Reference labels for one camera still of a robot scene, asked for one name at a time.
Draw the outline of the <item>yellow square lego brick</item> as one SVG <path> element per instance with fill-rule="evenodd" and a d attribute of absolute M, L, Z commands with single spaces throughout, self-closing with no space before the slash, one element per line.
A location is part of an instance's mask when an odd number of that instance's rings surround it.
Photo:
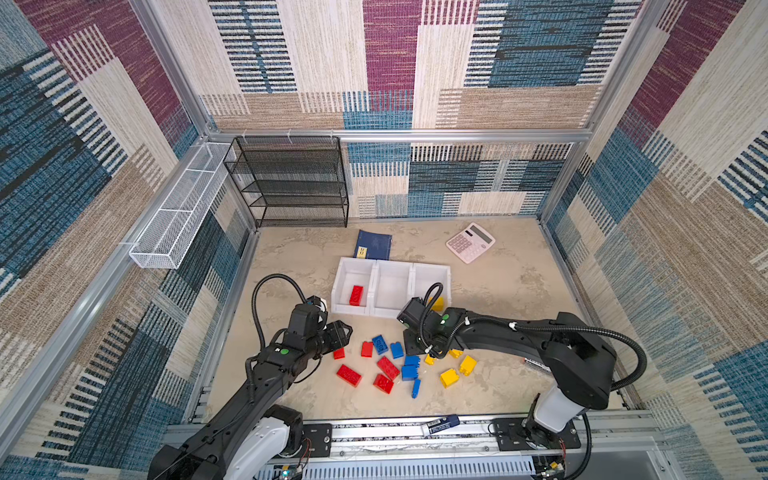
<path fill-rule="evenodd" d="M 431 309 L 438 313 L 443 312 L 445 310 L 445 299 L 443 297 L 438 297 Z"/>

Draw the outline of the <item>blue long lego brick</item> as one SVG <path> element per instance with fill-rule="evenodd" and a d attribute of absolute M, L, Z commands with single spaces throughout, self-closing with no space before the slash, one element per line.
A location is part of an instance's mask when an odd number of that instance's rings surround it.
<path fill-rule="evenodd" d="M 382 335 L 375 336 L 372 343 L 378 355 L 384 355 L 389 351 L 389 346 Z"/>

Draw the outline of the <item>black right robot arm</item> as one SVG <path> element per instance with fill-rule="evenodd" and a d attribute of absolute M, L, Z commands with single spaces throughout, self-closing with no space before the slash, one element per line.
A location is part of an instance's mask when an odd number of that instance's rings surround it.
<path fill-rule="evenodd" d="M 583 412 L 609 406 L 615 350 L 574 314 L 527 321 L 451 307 L 440 315 L 414 297 L 397 320 L 416 334 L 424 352 L 436 358 L 454 348 L 489 350 L 547 367 L 554 385 L 538 397 L 531 414 L 539 429 L 559 433 Z"/>

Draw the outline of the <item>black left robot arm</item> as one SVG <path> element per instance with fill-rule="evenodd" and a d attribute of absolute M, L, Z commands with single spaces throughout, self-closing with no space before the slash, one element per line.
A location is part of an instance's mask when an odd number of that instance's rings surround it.
<path fill-rule="evenodd" d="M 180 447 L 164 445 L 149 479 L 248 479 L 273 457 L 301 450 L 302 414 L 276 404 L 310 360 L 346 347 L 353 327 L 328 321 L 317 296 L 295 305 L 288 326 L 246 359 L 246 379 Z"/>

